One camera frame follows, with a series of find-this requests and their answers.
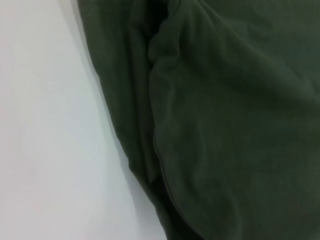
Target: olive green cloth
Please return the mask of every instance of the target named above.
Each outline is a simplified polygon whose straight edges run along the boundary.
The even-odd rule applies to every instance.
[[[320,240],[320,0],[78,5],[169,240]]]

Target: dark green fabric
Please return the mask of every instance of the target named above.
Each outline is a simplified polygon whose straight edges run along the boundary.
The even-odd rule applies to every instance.
[[[78,0],[169,240],[320,239],[319,0]]]

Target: white wall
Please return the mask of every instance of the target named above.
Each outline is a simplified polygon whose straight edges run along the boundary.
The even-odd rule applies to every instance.
[[[0,240],[164,240],[75,0],[0,0]]]

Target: white backdrop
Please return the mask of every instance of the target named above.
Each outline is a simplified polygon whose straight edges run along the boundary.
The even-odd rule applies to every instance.
[[[0,239],[164,240],[75,0],[0,0]]]

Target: garment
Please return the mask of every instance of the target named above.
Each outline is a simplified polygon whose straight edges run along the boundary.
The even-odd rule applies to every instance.
[[[169,240],[320,239],[319,0],[78,0]]]

